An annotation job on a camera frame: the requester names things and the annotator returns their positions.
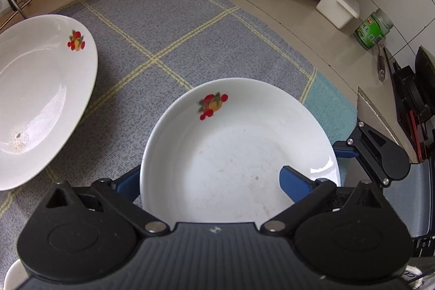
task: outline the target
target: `oval plate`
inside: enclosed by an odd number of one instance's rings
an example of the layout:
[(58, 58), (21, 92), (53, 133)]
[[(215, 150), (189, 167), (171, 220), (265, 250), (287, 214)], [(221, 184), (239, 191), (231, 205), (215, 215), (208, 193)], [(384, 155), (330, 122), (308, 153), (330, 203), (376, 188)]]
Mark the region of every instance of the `oval plate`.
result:
[(97, 67), (91, 33), (66, 16), (37, 16), (0, 34), (0, 190), (56, 156), (88, 104)]
[(295, 98), (252, 79), (219, 79), (177, 99), (154, 127), (141, 166), (143, 208), (168, 223), (265, 221), (293, 204), (290, 165), (340, 184), (332, 146)]

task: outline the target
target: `tiled countertop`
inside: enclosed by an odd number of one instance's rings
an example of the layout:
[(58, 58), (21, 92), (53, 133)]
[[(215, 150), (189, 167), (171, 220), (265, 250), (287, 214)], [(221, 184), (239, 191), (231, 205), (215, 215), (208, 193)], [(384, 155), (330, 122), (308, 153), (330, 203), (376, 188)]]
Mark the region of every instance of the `tiled countertop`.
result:
[[(50, 13), (74, 0), (33, 0), (25, 9), (29, 16)], [(230, 0), (268, 24), (293, 48), (316, 66), (355, 106), (358, 92), (380, 116), (385, 128), (415, 161), (410, 142), (397, 123), (391, 80), (387, 71), (378, 80), (377, 58), (364, 50), (353, 37), (359, 20), (342, 31), (317, 10), (318, 0)]]

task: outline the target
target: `green container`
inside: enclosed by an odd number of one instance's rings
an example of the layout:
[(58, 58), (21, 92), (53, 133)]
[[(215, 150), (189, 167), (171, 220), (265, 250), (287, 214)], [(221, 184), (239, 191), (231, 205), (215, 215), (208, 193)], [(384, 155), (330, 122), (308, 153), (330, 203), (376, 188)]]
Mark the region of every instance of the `green container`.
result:
[(370, 50), (393, 28), (390, 18), (381, 10), (374, 11), (355, 30), (354, 36), (362, 47)]

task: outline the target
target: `green label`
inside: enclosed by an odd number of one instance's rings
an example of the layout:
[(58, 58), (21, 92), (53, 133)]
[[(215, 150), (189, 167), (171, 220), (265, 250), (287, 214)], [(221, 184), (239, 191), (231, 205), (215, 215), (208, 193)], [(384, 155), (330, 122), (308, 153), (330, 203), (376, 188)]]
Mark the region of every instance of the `green label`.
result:
[(371, 16), (355, 30), (355, 34), (367, 48), (372, 48), (385, 36), (377, 22)]

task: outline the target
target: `plastic jar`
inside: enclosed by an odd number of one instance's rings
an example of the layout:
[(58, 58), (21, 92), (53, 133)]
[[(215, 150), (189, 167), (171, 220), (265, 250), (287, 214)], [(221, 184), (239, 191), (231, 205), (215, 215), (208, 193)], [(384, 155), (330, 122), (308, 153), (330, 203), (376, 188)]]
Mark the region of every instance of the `plastic jar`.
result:
[(355, 30), (354, 36), (362, 47), (369, 50), (390, 32), (394, 24), (381, 10), (374, 11)]

